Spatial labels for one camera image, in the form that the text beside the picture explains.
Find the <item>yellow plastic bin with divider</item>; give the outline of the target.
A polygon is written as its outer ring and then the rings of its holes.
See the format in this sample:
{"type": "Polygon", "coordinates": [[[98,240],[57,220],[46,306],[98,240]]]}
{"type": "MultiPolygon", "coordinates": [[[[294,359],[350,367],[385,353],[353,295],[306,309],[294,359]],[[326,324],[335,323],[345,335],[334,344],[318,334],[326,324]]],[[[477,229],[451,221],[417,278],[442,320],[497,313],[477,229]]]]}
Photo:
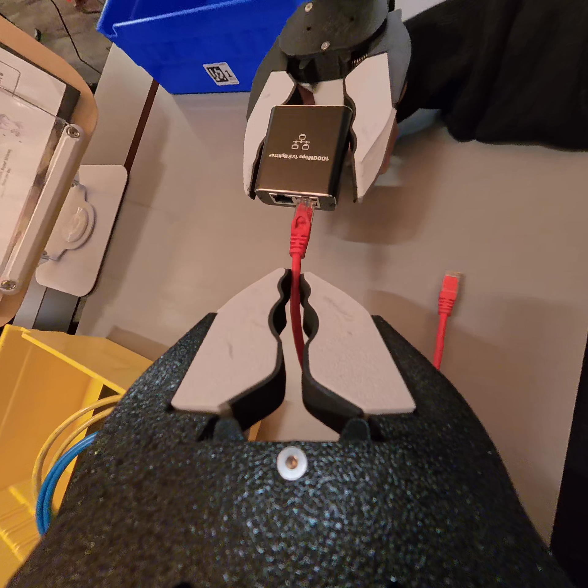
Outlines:
{"type": "Polygon", "coordinates": [[[1,334],[1,584],[39,541],[33,467],[54,430],[123,394],[151,360],[104,337],[6,325],[1,334]]]}

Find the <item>grey desk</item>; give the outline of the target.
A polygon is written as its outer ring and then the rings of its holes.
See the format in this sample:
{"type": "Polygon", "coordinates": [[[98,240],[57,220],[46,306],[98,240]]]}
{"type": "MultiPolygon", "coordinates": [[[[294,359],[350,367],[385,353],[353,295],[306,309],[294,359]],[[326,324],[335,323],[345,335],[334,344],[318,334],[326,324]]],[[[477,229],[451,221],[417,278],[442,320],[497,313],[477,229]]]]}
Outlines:
{"type": "MultiPolygon", "coordinates": [[[[293,210],[243,191],[244,93],[171,95],[121,51],[95,92],[84,163],[131,160],[77,332],[155,360],[205,314],[288,268],[293,210]]],[[[443,373],[489,432],[549,541],[587,336],[587,154],[403,136],[393,186],[316,212],[303,268],[423,355],[443,276],[461,276],[443,373]]]]}

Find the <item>person's right forearm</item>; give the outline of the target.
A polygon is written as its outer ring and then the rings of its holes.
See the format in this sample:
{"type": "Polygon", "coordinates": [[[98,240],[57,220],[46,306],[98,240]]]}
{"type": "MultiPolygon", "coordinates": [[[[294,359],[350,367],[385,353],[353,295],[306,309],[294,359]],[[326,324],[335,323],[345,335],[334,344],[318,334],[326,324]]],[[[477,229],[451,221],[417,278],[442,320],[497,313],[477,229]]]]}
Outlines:
{"type": "Polygon", "coordinates": [[[398,121],[434,109],[460,142],[587,151],[587,1],[445,1],[405,25],[398,121]]]}

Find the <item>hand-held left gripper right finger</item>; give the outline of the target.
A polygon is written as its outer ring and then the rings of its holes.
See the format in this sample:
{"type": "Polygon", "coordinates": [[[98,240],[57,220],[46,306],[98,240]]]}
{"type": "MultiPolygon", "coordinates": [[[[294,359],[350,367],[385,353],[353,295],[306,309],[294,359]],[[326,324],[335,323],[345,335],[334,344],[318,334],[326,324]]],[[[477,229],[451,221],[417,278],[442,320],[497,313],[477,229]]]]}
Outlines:
{"type": "Polygon", "coordinates": [[[319,276],[300,278],[302,399],[307,411],[341,433],[352,419],[411,414],[415,401],[371,314],[319,276]]]}

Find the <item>black network splitter box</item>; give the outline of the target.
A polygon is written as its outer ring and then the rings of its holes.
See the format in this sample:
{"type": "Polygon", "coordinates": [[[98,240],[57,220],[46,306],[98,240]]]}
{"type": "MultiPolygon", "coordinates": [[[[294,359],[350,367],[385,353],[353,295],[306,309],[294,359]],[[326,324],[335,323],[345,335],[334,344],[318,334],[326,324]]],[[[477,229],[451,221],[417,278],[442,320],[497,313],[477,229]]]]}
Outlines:
{"type": "Polygon", "coordinates": [[[351,122],[346,105],[274,107],[254,170],[254,197],[291,208],[307,199],[316,209],[334,211],[351,122]]]}

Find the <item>instruction sheet document stand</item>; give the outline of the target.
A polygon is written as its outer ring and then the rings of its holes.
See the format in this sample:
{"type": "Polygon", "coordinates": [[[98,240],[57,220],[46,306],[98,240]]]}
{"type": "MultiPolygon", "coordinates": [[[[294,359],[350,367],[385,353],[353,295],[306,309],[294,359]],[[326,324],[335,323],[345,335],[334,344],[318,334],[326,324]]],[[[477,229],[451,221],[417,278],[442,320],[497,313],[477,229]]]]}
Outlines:
{"type": "Polygon", "coordinates": [[[1,19],[1,327],[33,281],[83,298],[98,280],[128,174],[82,165],[98,119],[64,59],[1,19]]]}

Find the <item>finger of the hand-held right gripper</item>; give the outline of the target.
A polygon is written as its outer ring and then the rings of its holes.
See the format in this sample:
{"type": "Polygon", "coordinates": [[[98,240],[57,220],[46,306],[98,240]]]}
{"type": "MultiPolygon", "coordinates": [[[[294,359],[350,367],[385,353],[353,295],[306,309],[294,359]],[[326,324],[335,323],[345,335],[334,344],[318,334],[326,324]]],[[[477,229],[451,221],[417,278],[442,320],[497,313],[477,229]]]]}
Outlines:
{"type": "Polygon", "coordinates": [[[254,183],[262,145],[265,141],[272,110],[288,102],[296,88],[296,82],[285,70],[259,74],[249,95],[247,122],[243,144],[243,187],[246,196],[255,198],[254,183]]]}
{"type": "Polygon", "coordinates": [[[396,118],[387,52],[364,58],[343,88],[353,110],[354,200],[360,203],[380,174],[396,118]]]}

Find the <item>blue plastic bin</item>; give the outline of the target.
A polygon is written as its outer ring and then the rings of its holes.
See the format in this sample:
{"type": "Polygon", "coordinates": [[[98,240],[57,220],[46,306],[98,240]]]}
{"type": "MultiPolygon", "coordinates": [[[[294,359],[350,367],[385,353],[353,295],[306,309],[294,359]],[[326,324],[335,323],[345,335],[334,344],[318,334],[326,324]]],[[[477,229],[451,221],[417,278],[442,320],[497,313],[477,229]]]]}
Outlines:
{"type": "Polygon", "coordinates": [[[98,31],[171,94],[249,92],[303,1],[107,1],[98,31]]]}

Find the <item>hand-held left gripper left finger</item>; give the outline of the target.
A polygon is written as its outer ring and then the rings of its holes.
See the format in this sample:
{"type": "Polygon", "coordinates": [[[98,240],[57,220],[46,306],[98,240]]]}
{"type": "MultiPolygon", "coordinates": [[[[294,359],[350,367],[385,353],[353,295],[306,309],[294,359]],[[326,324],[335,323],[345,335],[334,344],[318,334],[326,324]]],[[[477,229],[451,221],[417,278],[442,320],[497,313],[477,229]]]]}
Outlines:
{"type": "Polygon", "coordinates": [[[280,334],[286,326],[290,270],[278,268],[215,314],[172,401],[175,410],[232,417],[249,429],[285,398],[280,334]]]}

